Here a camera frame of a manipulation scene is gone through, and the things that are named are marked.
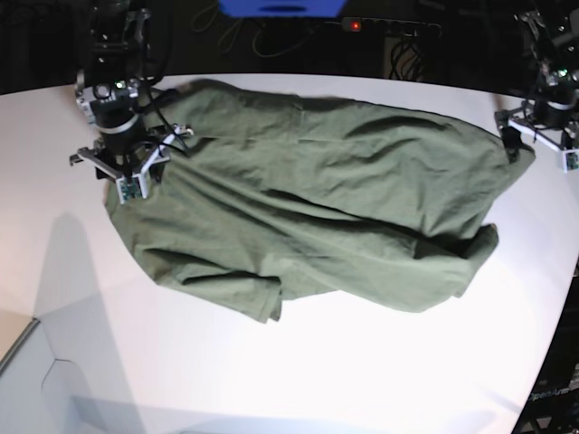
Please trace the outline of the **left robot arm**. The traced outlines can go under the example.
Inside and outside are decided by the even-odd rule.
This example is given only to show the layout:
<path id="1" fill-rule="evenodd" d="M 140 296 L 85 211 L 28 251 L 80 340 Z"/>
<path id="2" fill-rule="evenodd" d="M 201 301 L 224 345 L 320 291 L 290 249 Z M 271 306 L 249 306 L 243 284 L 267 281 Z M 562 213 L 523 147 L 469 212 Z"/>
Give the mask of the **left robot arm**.
<path id="1" fill-rule="evenodd" d="M 536 61 L 536 78 L 519 108 L 495 113 L 509 156 L 531 136 L 557 154 L 564 173 L 578 169 L 578 3 L 534 1 L 516 15 Z"/>

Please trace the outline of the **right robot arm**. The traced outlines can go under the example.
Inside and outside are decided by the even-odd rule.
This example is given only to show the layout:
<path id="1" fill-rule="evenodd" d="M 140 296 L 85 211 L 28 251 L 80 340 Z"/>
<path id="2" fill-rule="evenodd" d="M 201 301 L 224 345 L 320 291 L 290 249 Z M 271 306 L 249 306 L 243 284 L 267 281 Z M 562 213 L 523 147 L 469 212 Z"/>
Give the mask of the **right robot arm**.
<path id="1" fill-rule="evenodd" d="M 160 110 L 176 90 L 153 94 L 163 73 L 148 68 L 150 17 L 144 1 L 91 2 L 89 58 L 74 86 L 77 106 L 99 136 L 69 163 L 91 164 L 99 179 L 114 184 L 121 203 L 148 198 L 171 154 L 186 154 L 185 140 L 194 133 Z"/>

